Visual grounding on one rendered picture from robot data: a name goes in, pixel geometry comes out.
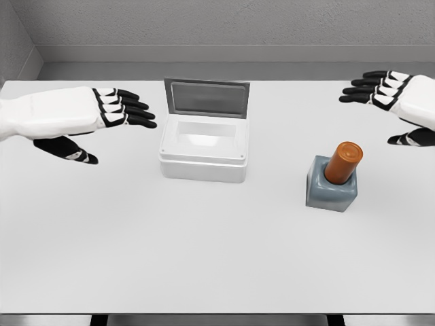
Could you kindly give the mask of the grey hinged box lid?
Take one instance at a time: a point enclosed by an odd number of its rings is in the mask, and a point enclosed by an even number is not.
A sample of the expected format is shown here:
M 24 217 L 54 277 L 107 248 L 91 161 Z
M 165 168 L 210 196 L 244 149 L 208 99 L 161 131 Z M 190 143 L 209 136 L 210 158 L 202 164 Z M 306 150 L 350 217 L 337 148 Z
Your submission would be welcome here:
M 203 79 L 164 79 L 170 114 L 245 119 L 250 83 Z

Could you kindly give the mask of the white rectangular storage box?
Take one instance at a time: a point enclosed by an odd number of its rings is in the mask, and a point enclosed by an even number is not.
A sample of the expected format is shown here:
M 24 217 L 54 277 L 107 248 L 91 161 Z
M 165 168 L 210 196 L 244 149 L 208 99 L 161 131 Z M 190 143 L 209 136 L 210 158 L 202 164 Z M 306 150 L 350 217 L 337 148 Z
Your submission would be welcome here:
M 166 178 L 242 183 L 248 148 L 248 119 L 170 114 L 158 154 Z

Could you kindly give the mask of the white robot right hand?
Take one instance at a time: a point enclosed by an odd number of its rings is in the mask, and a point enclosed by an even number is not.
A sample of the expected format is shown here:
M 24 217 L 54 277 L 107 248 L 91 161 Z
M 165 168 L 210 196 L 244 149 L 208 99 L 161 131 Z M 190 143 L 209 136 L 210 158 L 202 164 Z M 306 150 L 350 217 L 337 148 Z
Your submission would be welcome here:
M 390 145 L 435 147 L 435 79 L 397 71 L 369 71 L 351 81 L 342 103 L 373 105 L 418 128 L 390 137 Z

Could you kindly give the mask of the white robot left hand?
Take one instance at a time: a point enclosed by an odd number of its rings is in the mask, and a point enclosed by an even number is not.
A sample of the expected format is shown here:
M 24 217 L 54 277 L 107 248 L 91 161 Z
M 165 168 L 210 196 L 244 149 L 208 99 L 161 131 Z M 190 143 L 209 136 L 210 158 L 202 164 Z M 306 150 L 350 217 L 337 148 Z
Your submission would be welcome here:
M 99 161 L 70 136 L 121 125 L 157 127 L 155 115 L 139 95 L 119 88 L 63 88 L 21 96 L 14 102 L 17 135 L 32 140 L 42 151 L 85 164 Z

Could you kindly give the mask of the grey bottle with orange cap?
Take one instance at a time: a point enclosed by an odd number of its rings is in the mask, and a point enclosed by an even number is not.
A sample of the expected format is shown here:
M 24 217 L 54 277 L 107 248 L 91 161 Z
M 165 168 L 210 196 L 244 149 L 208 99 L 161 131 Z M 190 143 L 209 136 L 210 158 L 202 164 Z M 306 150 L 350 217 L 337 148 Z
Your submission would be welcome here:
M 356 143 L 340 143 L 332 156 L 315 156 L 307 173 L 305 205 L 344 212 L 358 195 L 356 168 L 363 151 Z

